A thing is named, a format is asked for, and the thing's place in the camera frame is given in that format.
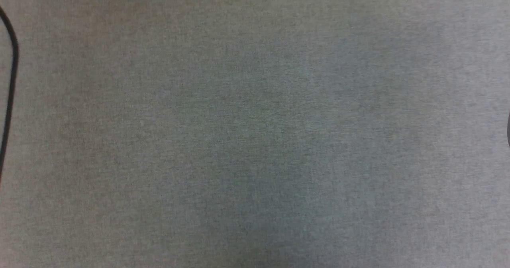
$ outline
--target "cord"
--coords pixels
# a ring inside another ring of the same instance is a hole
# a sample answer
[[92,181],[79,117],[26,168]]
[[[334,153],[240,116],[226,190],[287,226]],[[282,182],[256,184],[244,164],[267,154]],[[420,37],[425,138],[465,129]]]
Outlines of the cord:
[[0,147],[0,184],[2,183],[2,172],[4,170],[5,153],[7,151],[7,139],[9,138],[9,129],[11,128],[12,106],[14,102],[14,90],[16,87],[16,74],[18,73],[18,60],[20,59],[20,48],[18,47],[18,40],[14,33],[14,28],[11,21],[5,14],[2,7],[0,7],[0,19],[2,19],[7,33],[11,39],[12,45],[12,66],[11,66],[11,79],[9,80],[9,94],[7,97],[7,108],[5,110],[4,119],[4,134],[2,135],[2,145]]
[[508,124],[506,125],[506,137],[508,138],[508,145],[510,146],[510,114],[508,115]]

